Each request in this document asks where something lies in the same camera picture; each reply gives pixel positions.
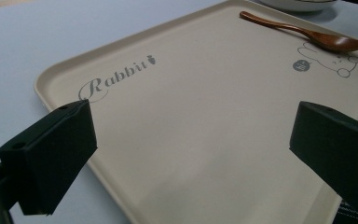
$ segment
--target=cartoon rabbit drawing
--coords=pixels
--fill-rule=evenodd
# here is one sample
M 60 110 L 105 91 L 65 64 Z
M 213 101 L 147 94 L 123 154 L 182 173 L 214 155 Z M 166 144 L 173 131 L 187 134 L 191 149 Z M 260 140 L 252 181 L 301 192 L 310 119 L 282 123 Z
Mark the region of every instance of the cartoon rabbit drawing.
M 318 62 L 321 66 L 337 72 L 341 77 L 349 77 L 351 71 L 358 64 L 358 57 L 345 54 L 336 54 L 318 49 L 311 43 L 304 43 L 303 47 L 297 49 L 306 58 Z

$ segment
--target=white table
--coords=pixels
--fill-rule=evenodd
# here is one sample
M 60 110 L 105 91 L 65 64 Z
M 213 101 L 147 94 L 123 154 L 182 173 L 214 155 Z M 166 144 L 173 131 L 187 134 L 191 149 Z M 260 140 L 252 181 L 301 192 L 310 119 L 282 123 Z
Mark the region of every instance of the white table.
M 176 19 L 221 0 L 44 0 L 0 7 L 0 146 L 48 111 L 34 80 L 55 63 Z M 321 12 L 294 14 L 358 37 L 358 5 L 338 2 Z M 16 223 L 129 223 L 88 167 L 83 168 L 53 216 Z

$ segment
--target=table surface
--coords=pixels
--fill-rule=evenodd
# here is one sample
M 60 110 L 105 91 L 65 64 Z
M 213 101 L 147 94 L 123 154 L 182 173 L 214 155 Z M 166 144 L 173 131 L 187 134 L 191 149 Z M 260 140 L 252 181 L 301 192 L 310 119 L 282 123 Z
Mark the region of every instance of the table surface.
M 35 79 L 55 63 L 222 2 L 44 0 L 0 7 L 0 146 L 48 111 Z M 358 38 L 358 5 L 339 1 L 301 19 Z M 87 166 L 53 216 L 10 210 L 15 223 L 130 223 Z

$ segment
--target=checkered fabric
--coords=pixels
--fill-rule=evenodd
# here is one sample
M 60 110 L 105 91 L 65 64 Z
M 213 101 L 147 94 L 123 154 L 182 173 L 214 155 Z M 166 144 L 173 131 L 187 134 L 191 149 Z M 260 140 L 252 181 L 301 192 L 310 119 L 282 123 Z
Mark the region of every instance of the checkered fabric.
M 333 224 L 358 224 L 358 212 L 349 204 L 342 202 Z

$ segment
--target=brown wooden spoon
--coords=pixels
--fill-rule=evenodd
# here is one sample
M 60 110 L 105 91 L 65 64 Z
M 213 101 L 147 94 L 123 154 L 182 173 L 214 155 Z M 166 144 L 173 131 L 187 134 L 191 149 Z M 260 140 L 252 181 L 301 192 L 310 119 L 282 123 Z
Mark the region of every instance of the brown wooden spoon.
M 269 21 L 259 18 L 249 12 L 242 11 L 240 17 L 247 21 L 252 21 L 260 25 L 271 28 L 287 29 L 299 32 L 310 39 L 310 41 L 323 49 L 328 49 L 335 52 L 350 52 L 358 50 L 358 40 L 336 35 L 322 34 L 319 32 L 300 28 L 291 24 L 280 23 L 276 21 Z

